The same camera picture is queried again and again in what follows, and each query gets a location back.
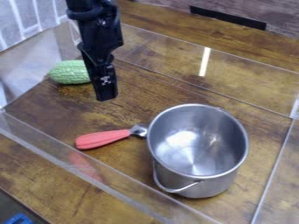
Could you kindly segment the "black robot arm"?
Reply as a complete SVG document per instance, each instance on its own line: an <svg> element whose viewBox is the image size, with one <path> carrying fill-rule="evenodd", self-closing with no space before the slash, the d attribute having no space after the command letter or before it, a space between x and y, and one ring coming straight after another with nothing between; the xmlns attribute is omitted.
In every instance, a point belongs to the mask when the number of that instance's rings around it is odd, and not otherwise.
<svg viewBox="0 0 299 224"><path fill-rule="evenodd" d="M124 44L114 0L65 0L66 16L77 21L88 77L98 101L117 97L117 75L112 52Z"/></svg>

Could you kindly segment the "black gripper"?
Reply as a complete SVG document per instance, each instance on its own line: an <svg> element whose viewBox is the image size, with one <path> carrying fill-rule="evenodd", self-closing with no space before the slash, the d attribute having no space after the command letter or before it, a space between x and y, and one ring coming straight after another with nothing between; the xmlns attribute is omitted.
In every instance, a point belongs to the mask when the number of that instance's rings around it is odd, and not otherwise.
<svg viewBox="0 0 299 224"><path fill-rule="evenodd" d="M78 49L93 66L88 70L98 101L117 97L117 76L112 52L122 44L120 13L114 0L65 0L68 18L77 21Z"/></svg>

